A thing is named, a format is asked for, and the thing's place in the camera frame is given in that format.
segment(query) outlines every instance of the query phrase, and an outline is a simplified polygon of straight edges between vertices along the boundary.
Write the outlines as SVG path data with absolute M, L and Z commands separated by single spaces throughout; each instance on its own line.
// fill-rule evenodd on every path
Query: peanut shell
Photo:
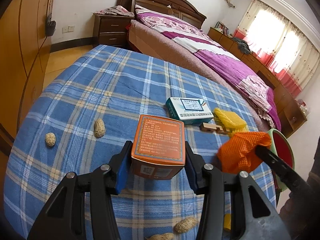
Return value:
M 173 233 L 165 233 L 162 235 L 153 235 L 150 238 L 147 238 L 147 240 L 172 240 L 173 239 Z
M 101 118 L 97 119 L 94 123 L 94 136 L 100 138 L 106 133 L 106 127 Z
M 195 218 L 189 217 L 176 224 L 174 230 L 176 230 L 177 233 L 185 233 L 195 227 L 197 223 L 198 221 Z
M 54 135 L 54 133 L 49 132 L 45 135 L 45 143 L 50 147 L 54 146 L 54 144 L 56 143 L 56 136 Z

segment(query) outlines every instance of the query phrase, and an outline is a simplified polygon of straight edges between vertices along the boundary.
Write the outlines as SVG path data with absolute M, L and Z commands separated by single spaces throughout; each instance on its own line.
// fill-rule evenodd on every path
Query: white curtain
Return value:
M 252 0 L 234 36 L 247 41 L 249 48 L 294 97 L 319 65 L 320 53 L 307 37 L 282 14 L 259 0 Z

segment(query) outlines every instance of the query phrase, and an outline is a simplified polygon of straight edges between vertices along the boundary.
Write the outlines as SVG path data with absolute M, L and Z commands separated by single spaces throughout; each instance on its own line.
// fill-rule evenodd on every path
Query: ceiling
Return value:
M 315 47 L 320 50 L 320 23 L 306 0 L 261 1 L 287 17 L 309 38 Z

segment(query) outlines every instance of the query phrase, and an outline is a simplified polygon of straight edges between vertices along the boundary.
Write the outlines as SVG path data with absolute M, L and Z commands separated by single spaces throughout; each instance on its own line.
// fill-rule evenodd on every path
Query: orange box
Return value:
M 171 179 L 185 165 L 183 122 L 140 115 L 131 158 L 134 174 L 148 179 Z

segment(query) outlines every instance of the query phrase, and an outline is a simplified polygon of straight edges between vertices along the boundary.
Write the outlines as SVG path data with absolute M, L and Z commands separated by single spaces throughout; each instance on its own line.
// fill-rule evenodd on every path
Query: pillow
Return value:
M 193 33 L 207 39 L 207 35 L 201 30 L 175 16 L 151 11 L 139 5 L 135 6 L 135 11 L 137 18 L 150 28 L 153 28 L 154 26 L 163 26 L 164 31 L 166 28 L 170 28 L 186 33 Z

